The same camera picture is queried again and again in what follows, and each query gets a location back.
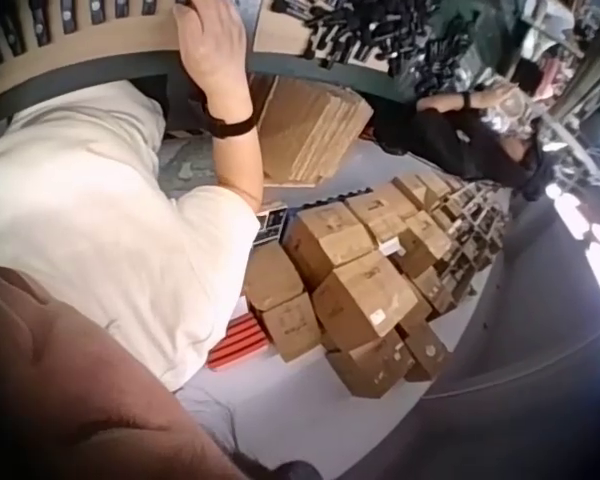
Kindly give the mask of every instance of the fabric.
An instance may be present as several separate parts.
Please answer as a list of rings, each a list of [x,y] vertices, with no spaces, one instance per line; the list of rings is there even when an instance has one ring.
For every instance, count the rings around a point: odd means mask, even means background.
[[[170,390],[225,335],[259,223],[218,186],[169,201],[164,120],[128,82],[30,108],[0,139],[0,266],[105,328]]]
[[[519,188],[527,177],[500,146],[477,110],[417,112],[415,104],[368,98],[378,145],[391,155],[411,153],[465,181],[491,180]]]

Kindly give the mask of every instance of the black watch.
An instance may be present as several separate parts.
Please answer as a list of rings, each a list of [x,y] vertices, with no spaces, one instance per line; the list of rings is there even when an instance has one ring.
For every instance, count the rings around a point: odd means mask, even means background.
[[[240,122],[228,124],[224,120],[214,118],[205,105],[196,100],[189,100],[194,116],[200,122],[200,128],[211,134],[214,138],[239,137],[249,133],[256,126],[256,119],[252,113],[249,118]]]
[[[462,105],[462,109],[471,110],[471,92],[462,92],[462,99],[464,100],[464,105]]]

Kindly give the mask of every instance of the gray surface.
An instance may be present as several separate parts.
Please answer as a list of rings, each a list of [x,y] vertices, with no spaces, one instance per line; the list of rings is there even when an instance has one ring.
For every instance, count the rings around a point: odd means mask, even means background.
[[[600,292],[546,207],[512,226],[452,368],[344,480],[583,478],[598,461]]]

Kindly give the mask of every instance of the white label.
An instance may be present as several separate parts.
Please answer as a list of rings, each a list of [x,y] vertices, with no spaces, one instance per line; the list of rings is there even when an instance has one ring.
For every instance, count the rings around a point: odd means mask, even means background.
[[[387,316],[384,314],[384,310],[380,308],[371,314],[371,323],[374,325],[380,325],[382,322],[384,322],[385,318],[387,318]]]
[[[383,254],[385,257],[388,257],[392,253],[400,252],[400,250],[403,250],[403,248],[400,246],[398,237],[393,237],[391,240],[387,240],[381,244],[379,250],[381,254]]]

